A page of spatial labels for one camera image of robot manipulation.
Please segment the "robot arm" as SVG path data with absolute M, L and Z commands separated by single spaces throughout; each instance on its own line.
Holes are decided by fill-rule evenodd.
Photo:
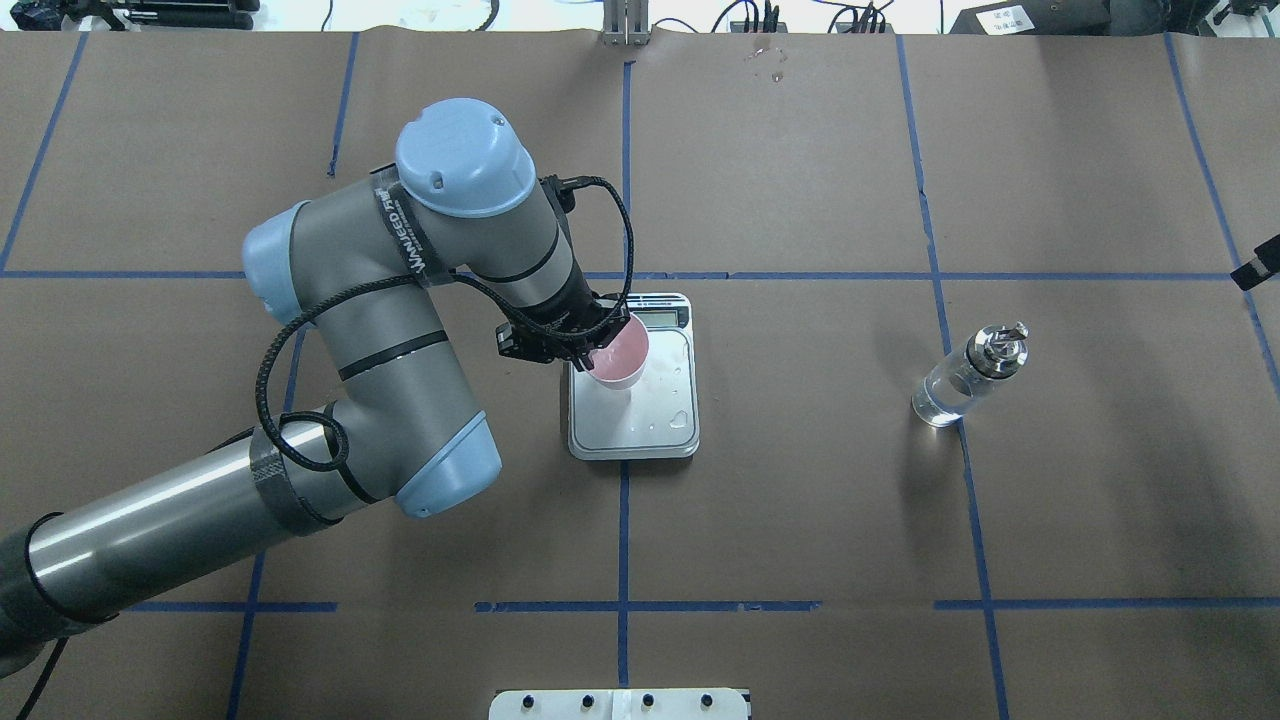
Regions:
M 419 110 L 380 167 L 244 237 L 275 324 L 250 427 L 3 539 L 3 674 L 360 510 L 430 518 L 485 491 L 503 460 L 438 292 L 497 311 L 498 356 L 586 372 L 630 319 L 635 241 L 620 183 L 541 169 L 504 110 Z

